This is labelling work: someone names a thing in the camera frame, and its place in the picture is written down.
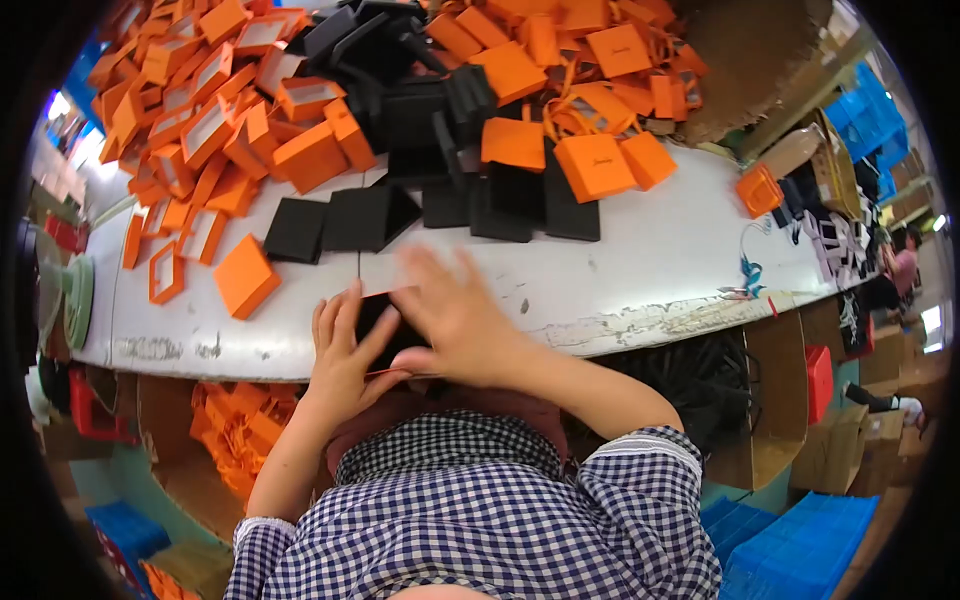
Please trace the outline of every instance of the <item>woman in pink shirt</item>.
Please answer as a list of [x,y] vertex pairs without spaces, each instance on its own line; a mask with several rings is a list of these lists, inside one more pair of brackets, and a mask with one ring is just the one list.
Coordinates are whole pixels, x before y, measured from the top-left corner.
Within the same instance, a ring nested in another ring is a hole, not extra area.
[[917,248],[924,240],[920,230],[912,225],[907,227],[906,233],[906,248],[896,255],[890,246],[880,247],[884,273],[863,286],[863,302],[867,310],[897,310],[900,298],[910,291],[917,278]]

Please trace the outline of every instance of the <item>sleeve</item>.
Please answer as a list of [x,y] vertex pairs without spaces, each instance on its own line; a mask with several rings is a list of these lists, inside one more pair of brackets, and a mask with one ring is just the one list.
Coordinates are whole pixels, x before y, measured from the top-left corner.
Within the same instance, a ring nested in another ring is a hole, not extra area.
[[700,452],[673,427],[608,442],[577,473],[614,551],[658,598],[716,597],[720,562],[700,525]]
[[280,557],[294,541],[297,527],[279,518],[245,518],[233,531],[233,570],[224,600],[256,600]]

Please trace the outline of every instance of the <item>pile of boxes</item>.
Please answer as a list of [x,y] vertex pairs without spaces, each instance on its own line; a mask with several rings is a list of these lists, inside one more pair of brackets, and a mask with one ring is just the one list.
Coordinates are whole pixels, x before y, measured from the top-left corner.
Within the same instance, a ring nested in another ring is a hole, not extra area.
[[[425,1],[273,4],[128,0],[102,31],[112,46],[88,80],[101,161],[132,175],[145,212],[123,266],[149,264],[153,303],[182,291],[186,260],[213,266],[265,178],[305,194],[384,152],[386,189],[335,194],[312,217],[321,227],[277,226],[301,238],[290,259],[378,252],[420,216],[517,242],[534,230],[596,241],[594,201],[676,170],[644,127],[672,131],[702,104],[708,69],[665,0],[447,3],[432,19]],[[460,154],[477,145],[481,173],[465,173]],[[422,212],[401,186],[423,190]],[[248,237],[214,267],[234,318],[280,284],[280,235]],[[140,261],[157,238],[170,241]]]

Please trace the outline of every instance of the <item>blue plastic crate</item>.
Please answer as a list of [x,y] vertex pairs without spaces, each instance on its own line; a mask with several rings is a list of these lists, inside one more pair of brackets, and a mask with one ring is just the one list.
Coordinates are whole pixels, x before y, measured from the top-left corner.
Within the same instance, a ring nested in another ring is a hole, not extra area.
[[809,493],[731,553],[724,600],[829,598],[870,524],[879,497]]
[[825,113],[843,138],[853,162],[880,148],[896,135],[896,140],[884,151],[887,155],[885,162],[892,162],[879,167],[890,168],[905,156],[905,152],[900,153],[902,148],[909,150],[908,145],[901,143],[906,139],[906,123],[867,63],[860,62],[855,72],[857,89],[844,92],[825,109]]
[[767,528],[777,515],[720,498],[700,513],[700,523],[713,542],[720,565],[727,567],[733,549]]
[[[170,545],[167,532],[155,522],[135,511],[126,502],[114,502],[84,509],[86,518],[97,529],[97,538],[104,545],[110,561],[118,565],[127,586],[140,598],[156,598],[150,590],[147,574],[140,561],[149,559],[156,552]],[[105,543],[111,542],[120,557]]]

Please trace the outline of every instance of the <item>checkered shirt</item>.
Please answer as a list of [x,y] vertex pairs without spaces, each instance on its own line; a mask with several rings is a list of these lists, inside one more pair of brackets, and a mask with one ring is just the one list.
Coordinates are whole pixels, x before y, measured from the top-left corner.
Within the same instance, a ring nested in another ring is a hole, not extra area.
[[227,600],[385,598],[456,584],[494,598],[715,598],[697,449],[672,427],[602,445],[573,484],[521,420],[421,415],[360,443],[297,525],[247,518]]

